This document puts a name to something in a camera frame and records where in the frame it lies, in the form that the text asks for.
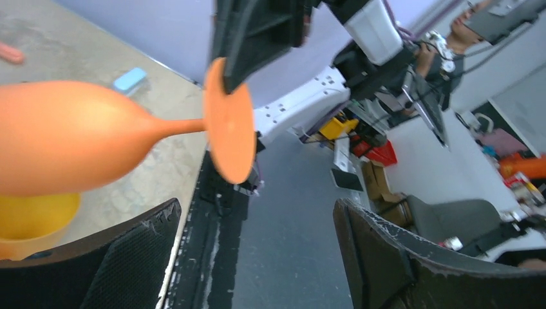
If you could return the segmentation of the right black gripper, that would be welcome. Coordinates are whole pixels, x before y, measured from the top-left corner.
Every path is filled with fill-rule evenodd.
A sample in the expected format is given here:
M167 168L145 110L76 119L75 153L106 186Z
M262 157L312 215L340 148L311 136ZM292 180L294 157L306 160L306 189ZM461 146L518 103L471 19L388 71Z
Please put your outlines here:
M218 0L211 59L225 58L221 73L226 93L250 75L301 46L312 12L322 1Z

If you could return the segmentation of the orange wine glass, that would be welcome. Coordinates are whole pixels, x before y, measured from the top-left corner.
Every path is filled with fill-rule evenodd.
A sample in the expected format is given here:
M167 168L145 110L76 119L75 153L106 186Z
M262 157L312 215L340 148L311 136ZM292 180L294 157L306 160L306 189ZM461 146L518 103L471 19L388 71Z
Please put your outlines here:
M256 154L246 84L223 90L215 59L202 93L203 118L163 120L112 89L52 80L1 87L1 194L87 191L130 173L164 138L205 131L216 170L229 183L249 176Z

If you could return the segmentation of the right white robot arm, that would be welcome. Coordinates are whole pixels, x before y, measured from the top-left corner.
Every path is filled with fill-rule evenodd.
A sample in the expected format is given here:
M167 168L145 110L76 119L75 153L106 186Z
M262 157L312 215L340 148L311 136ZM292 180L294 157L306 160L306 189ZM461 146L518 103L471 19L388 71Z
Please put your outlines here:
M300 47L315 1L216 1L204 109L212 148L252 149L304 115L365 98L411 59L386 1L327 1L350 42L318 75L254 110L247 78Z

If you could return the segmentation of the yellow wine glass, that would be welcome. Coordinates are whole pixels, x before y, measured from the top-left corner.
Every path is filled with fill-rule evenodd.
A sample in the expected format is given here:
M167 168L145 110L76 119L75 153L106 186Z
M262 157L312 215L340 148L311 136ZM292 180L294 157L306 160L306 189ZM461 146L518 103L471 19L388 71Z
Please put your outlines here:
M19 261L53 248L81 204L79 193L1 197L1 259Z

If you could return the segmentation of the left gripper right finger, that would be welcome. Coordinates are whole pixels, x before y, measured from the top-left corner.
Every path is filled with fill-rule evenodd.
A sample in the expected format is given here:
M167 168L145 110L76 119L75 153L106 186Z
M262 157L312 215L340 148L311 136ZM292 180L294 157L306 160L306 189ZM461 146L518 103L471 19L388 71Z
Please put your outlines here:
M441 247L351 200L333 219L354 308L544 308L545 272L522 268L545 251L503 254L498 263Z

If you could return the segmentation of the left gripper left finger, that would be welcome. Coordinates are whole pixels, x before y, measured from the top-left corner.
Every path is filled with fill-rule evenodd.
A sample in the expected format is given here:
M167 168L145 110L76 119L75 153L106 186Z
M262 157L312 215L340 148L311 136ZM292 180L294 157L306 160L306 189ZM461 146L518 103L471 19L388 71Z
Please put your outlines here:
M155 308L180 217L171 198L77 241L1 260L1 308Z

